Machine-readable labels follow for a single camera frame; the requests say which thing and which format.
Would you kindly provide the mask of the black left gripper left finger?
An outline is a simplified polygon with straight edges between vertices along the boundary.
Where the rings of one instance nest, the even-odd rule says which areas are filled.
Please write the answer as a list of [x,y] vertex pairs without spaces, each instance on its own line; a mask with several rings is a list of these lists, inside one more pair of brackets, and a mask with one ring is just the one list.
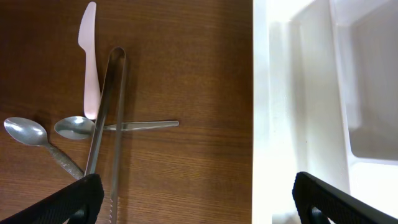
[[89,174],[1,223],[94,224],[104,199],[98,174]]

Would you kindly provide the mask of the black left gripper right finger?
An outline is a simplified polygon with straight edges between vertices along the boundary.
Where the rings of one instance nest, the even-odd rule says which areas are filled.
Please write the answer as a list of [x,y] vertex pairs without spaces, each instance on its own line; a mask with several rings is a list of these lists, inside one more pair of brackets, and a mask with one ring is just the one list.
[[296,174],[292,190],[295,206],[304,224],[397,224],[387,215],[308,172]]

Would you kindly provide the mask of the steel tongs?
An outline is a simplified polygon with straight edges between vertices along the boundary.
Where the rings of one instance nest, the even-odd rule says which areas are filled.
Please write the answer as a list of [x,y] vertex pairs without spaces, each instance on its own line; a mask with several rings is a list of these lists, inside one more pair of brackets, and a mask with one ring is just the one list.
[[110,210],[109,210],[110,223],[118,222],[119,171],[120,171],[119,163],[121,160],[121,153],[122,153],[122,135],[123,135],[122,128],[123,128],[124,100],[125,100],[125,89],[126,89],[126,78],[127,78],[126,53],[125,50],[121,47],[115,47],[109,53],[108,66],[104,78],[101,101],[99,105],[97,119],[95,122],[93,137],[91,140],[90,153],[88,156],[85,175],[93,174],[96,170],[96,163],[100,151],[101,139],[104,130],[104,123],[108,115],[112,92],[117,86],[116,83],[117,76],[120,76],[121,79],[119,86],[115,147],[114,147],[113,168],[111,176]]

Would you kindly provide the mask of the steel spoon patterned handle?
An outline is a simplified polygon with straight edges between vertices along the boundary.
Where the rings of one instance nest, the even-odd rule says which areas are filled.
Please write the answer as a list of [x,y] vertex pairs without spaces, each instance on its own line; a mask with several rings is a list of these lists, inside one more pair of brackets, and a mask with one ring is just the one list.
[[45,147],[55,162],[75,179],[84,177],[83,171],[63,151],[49,143],[47,132],[39,123],[26,118],[10,117],[4,120],[4,127],[18,142]]

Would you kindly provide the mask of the steel spoon plain handle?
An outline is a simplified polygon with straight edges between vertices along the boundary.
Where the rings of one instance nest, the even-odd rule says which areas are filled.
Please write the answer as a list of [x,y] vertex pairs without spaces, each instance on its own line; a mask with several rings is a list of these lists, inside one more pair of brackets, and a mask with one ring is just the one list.
[[[145,121],[145,122],[128,122],[123,123],[123,131],[138,131],[145,129],[159,129],[176,127],[179,125],[179,121]],[[72,139],[88,139],[94,132],[95,123],[82,116],[71,116],[58,121],[54,130],[61,136]]]

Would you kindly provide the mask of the pink plastic knife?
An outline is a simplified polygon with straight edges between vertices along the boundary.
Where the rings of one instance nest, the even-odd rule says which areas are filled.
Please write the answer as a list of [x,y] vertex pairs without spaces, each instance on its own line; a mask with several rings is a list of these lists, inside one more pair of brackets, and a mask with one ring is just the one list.
[[90,120],[97,118],[101,100],[95,52],[95,18],[96,3],[92,1],[85,9],[78,32],[78,45],[85,51],[83,111]]

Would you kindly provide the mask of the white cutlery tray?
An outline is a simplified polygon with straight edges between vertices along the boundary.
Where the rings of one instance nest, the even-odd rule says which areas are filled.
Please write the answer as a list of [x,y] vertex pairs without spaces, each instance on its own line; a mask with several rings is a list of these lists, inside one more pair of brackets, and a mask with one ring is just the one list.
[[252,222],[306,171],[397,216],[397,1],[253,2]]

